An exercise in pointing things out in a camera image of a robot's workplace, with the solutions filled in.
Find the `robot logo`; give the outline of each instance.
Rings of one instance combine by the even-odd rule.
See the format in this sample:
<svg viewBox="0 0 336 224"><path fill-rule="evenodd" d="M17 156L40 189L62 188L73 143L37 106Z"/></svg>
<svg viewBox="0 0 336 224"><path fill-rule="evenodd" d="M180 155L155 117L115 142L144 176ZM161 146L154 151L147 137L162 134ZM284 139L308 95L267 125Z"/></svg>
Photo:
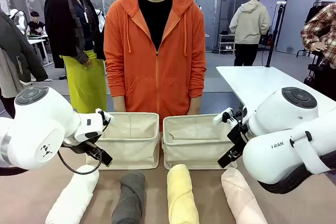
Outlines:
<svg viewBox="0 0 336 224"><path fill-rule="evenodd" d="M44 149L44 150L46 151L46 154L44 154L43 157L47 156L49 153L52 153L52 152L49 152L49 151L48 151L48 147L49 147L49 146L50 146L50 144L48 144L48 145L44 145L44 146L41 147L40 151L42 151L42 149Z"/></svg>
<svg viewBox="0 0 336 224"><path fill-rule="evenodd" d="M273 148L280 147L280 146L282 146L282 145L283 145L283 141L280 142L280 143L277 143L277 144L275 144L275 145L272 145L272 149L273 149Z"/></svg>

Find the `hand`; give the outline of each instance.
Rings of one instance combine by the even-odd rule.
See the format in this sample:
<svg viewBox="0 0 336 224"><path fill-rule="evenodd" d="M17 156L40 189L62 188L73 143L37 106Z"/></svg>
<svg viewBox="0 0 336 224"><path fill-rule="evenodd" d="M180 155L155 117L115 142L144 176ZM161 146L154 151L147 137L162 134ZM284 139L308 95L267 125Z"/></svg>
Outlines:
<svg viewBox="0 0 336 224"><path fill-rule="evenodd" d="M85 60L84 62L84 66L88 67L90 65L91 61L90 59L88 58L87 60Z"/></svg>
<svg viewBox="0 0 336 224"><path fill-rule="evenodd" d="M126 112L125 96L113 97L113 106L115 112Z"/></svg>
<svg viewBox="0 0 336 224"><path fill-rule="evenodd" d="M188 112L187 112L187 115L199 115L199 109L195 109L195 110L192 110L192 109L189 109Z"/></svg>
<svg viewBox="0 0 336 224"><path fill-rule="evenodd" d="M186 115L199 115L199 109L201 107L202 97L196 97L190 99L189 111Z"/></svg>
<svg viewBox="0 0 336 224"><path fill-rule="evenodd" d="M315 42L312 47L311 47L311 50L312 51L317 51L317 52L320 52L320 51L325 51L327 50L327 46L326 44L322 43L322 42Z"/></svg>

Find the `plaid shirt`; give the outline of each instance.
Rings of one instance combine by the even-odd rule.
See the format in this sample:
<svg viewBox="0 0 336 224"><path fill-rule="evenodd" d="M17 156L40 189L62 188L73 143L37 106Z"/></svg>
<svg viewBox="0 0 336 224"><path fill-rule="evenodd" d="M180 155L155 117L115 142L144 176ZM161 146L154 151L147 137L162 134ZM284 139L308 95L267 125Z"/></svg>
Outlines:
<svg viewBox="0 0 336 224"><path fill-rule="evenodd" d="M331 26L330 32L318 37L320 31ZM301 32L304 47L311 50L313 43L322 42L328 47L323 51L330 64L336 66L336 3L323 8L316 16L307 22Z"/></svg>

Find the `rolled towel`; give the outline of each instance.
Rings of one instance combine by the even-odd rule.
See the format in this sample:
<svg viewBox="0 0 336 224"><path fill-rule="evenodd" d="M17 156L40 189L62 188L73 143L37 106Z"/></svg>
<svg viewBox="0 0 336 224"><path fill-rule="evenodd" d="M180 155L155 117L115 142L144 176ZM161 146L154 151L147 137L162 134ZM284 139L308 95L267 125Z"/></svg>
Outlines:
<svg viewBox="0 0 336 224"><path fill-rule="evenodd" d="M167 176L170 224L199 224L193 185L185 165L175 165Z"/></svg>
<svg viewBox="0 0 336 224"><path fill-rule="evenodd" d="M77 171L85 173L93 169L91 165L83 165ZM90 203L98 178L98 170L88 175L74 174L51 208L46 224L78 224Z"/></svg>
<svg viewBox="0 0 336 224"><path fill-rule="evenodd" d="M222 187L237 224L267 224L256 197L240 171L229 168L223 173Z"/></svg>
<svg viewBox="0 0 336 224"><path fill-rule="evenodd" d="M137 170L120 180L120 198L112 214L112 224L140 224L144 208L145 176Z"/></svg>

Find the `yellow-green skirt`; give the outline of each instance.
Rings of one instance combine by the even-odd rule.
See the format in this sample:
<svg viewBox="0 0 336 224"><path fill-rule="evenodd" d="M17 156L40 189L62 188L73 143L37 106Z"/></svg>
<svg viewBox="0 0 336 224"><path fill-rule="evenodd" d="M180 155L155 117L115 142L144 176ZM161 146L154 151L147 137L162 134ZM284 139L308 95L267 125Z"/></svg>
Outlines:
<svg viewBox="0 0 336 224"><path fill-rule="evenodd" d="M94 113L97 108L107 111L104 61L93 50L84 51L90 65L84 66L70 56L61 56L67 68L71 105L78 113Z"/></svg>

